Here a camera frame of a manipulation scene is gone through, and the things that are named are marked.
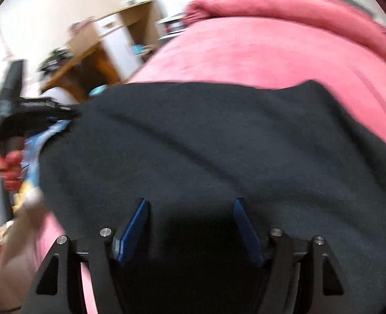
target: silver bolt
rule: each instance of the silver bolt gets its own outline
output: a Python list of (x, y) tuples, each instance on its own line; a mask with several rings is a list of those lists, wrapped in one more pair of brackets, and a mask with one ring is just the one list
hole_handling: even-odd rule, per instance
[(103, 237), (110, 236), (111, 233), (112, 233), (112, 229), (110, 228), (103, 228), (100, 230), (100, 235)]
[(318, 244), (318, 245), (323, 245), (326, 242), (326, 240), (321, 236), (315, 236), (312, 240), (314, 241), (315, 244)]
[(66, 236), (59, 236), (56, 240), (56, 243), (57, 244), (64, 244), (66, 241), (67, 241), (67, 237)]
[(283, 231), (281, 231), (280, 229), (277, 229), (277, 228), (270, 229), (270, 235), (272, 236), (280, 237), (282, 236), (282, 234), (283, 234)]

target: human hand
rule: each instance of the human hand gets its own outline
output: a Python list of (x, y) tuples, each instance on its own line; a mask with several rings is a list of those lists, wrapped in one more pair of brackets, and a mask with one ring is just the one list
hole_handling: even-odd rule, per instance
[(11, 151), (5, 158), (0, 155), (1, 178), (7, 190), (18, 191), (21, 186), (21, 166), (23, 159), (21, 151)]

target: black garment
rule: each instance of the black garment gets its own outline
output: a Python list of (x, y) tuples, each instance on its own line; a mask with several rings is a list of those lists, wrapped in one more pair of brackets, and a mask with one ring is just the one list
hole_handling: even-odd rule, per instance
[(41, 187), (71, 238), (151, 202), (148, 257), (122, 276), (133, 313), (245, 312), (257, 277), (237, 197), (268, 227), (326, 237), (357, 313), (386, 304), (386, 144), (322, 85), (137, 83), (80, 109), (42, 153)]

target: pink bed sheet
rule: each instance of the pink bed sheet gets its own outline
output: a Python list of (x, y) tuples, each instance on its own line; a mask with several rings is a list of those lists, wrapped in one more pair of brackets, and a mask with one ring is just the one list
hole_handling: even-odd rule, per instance
[[(196, 0), (189, 28), (150, 59), (132, 82), (207, 81), (281, 89), (322, 83), (386, 142), (386, 29), (338, 0)], [(45, 256), (63, 234), (46, 217)], [(96, 313), (83, 270), (89, 314)]]

